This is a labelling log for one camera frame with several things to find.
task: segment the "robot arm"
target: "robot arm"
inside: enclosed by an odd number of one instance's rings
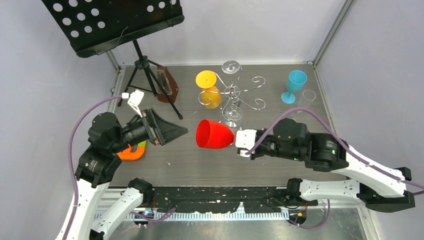
[[[96,236],[95,239],[108,240],[129,212],[141,204],[149,203],[152,198],[153,188],[150,183],[139,178],[130,181],[120,199],[92,223],[91,236]]]
[[[117,153],[129,146],[149,140],[154,145],[165,145],[188,132],[187,128],[162,119],[151,109],[135,115],[125,127],[111,112],[97,115],[88,130],[88,149],[81,155],[75,176],[78,204],[75,216],[72,201],[57,240],[64,239],[68,223],[71,227],[65,239],[107,240],[121,221],[137,206],[153,198],[152,185],[142,179],[132,180],[122,197],[98,220],[93,222],[100,199],[121,164]]]
[[[287,196],[305,201],[336,199],[363,201],[367,208],[391,213],[415,207],[414,195],[406,191],[401,180],[411,180],[411,171],[406,167],[385,167],[356,151],[369,165],[360,162],[327,133],[309,133],[303,123],[292,119],[281,120],[252,154],[247,154],[264,130],[240,130],[236,133],[237,154],[254,160],[262,156],[304,162],[306,168],[318,172],[332,172],[350,178],[346,181],[316,182],[293,178],[287,184]],[[401,180],[397,181],[370,166],[378,166]]]

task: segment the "tripod leg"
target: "tripod leg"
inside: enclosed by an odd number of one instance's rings
[[[126,84],[125,90],[123,91],[123,93],[126,93],[128,91],[128,88],[131,85],[131,82],[133,81],[134,77],[136,76],[137,73],[137,67],[134,68],[134,71],[132,71],[131,77],[128,80],[128,83]],[[120,107],[122,105],[122,98],[119,100],[117,106]]]
[[[167,92],[165,91],[164,87],[160,84],[158,78],[155,76],[155,74],[153,73],[153,71],[150,69],[150,67],[147,68],[149,73],[151,74],[151,76],[153,77],[154,81],[156,82],[156,84],[159,86],[160,90],[162,91],[162,93],[165,95],[166,99],[168,99],[169,104],[171,104],[172,108],[174,109],[174,111],[176,112],[176,114],[178,115],[179,119],[183,119],[183,115],[181,115],[181,113],[178,111],[178,109],[175,107],[174,103],[172,102],[170,96],[168,96]]]
[[[153,84],[152,77],[150,77],[150,74],[149,74],[149,73],[151,73],[151,75],[155,78],[156,83],[159,85],[159,83],[156,79],[156,76],[153,74],[153,71],[150,69],[150,67],[147,66],[147,67],[144,68],[144,72],[146,73],[148,84],[150,84],[151,92],[155,96],[158,95],[158,92],[156,91],[155,85]]]
[[[147,60],[147,62],[149,62],[149,63],[151,63],[151,64],[153,64],[153,65],[156,65],[156,66],[158,66],[158,67],[162,67],[162,65],[160,65],[159,63],[157,63],[157,62],[154,62],[154,61],[151,61],[151,60]]]

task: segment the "blue goblet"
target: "blue goblet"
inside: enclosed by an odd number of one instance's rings
[[[307,79],[308,77],[303,71],[291,71],[287,80],[288,92],[281,94],[281,100],[286,104],[294,103],[296,101],[296,97],[293,95],[293,93],[300,91],[306,83]]]

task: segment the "gray wall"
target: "gray wall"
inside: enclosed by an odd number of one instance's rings
[[[116,74],[106,55],[78,58],[40,0],[0,1],[0,58],[0,239],[51,240],[73,194],[72,127],[110,96]],[[77,133],[74,165],[89,125]]]
[[[138,40],[143,54],[161,64],[222,64],[230,59],[240,63],[312,60],[344,2],[180,1],[183,23]],[[134,64],[137,53],[131,42],[116,49],[114,53],[125,65]]]
[[[358,0],[318,69],[337,132],[388,167],[424,184],[424,1]],[[382,240],[422,239],[416,208],[373,213]]]

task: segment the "yellow plastic cup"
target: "yellow plastic cup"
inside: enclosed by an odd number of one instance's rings
[[[196,84],[201,89],[208,89],[215,85],[217,82],[217,76],[213,71],[205,70],[201,71],[196,76]]]
[[[207,107],[208,109],[214,109],[221,104],[221,94],[213,93],[213,92],[219,92],[219,89],[216,86],[203,88],[202,91],[211,91],[211,92],[203,92],[202,94],[200,94],[201,102],[204,104],[207,104],[207,105],[204,105],[205,107]]]

